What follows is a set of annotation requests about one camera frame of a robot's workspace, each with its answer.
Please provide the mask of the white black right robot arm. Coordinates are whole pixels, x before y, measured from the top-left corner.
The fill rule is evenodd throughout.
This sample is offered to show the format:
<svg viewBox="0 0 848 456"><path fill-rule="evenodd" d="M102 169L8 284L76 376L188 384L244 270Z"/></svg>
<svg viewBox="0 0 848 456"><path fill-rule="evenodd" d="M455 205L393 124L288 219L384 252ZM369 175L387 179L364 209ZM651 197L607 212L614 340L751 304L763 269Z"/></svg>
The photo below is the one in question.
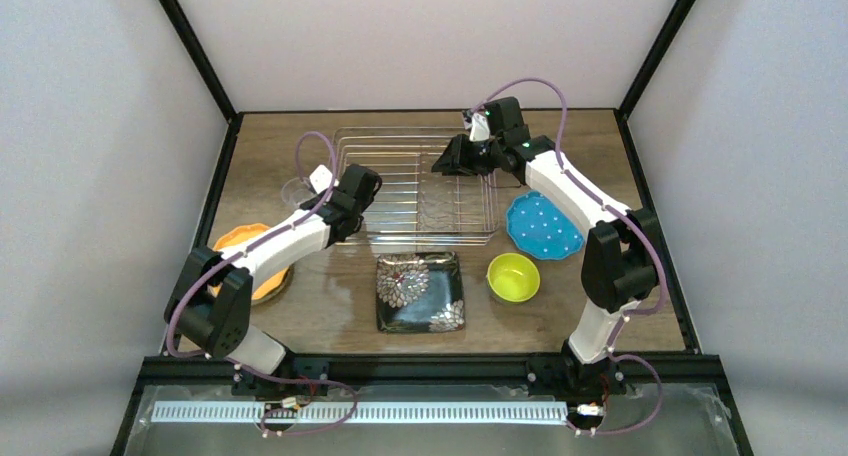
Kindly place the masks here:
<svg viewBox="0 0 848 456"><path fill-rule="evenodd" d="M656 215L603 192L568 161L560 138L532 136L514 97L465 111L463 124L464 132L450 140L433 172L484 176L501 169L574 224L585 242L581 283L587 303L566 353L581 365L613 360L624 325L658 312L669 298Z"/></svg>

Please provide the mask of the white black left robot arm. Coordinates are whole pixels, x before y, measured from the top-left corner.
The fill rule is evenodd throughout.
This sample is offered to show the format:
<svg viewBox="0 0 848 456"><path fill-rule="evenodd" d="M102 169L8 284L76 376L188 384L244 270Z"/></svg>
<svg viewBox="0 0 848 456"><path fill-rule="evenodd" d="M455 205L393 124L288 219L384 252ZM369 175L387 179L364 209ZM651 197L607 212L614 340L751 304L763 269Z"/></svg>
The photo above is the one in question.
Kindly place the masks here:
<svg viewBox="0 0 848 456"><path fill-rule="evenodd" d="M181 336L196 345L197 356L274 374L289 350L251 324L254 291L299 260L356 234L382 184L376 171L351 164L339 181L258 236L223 251L193 249L164 312L168 353L180 356L175 338Z"/></svg>

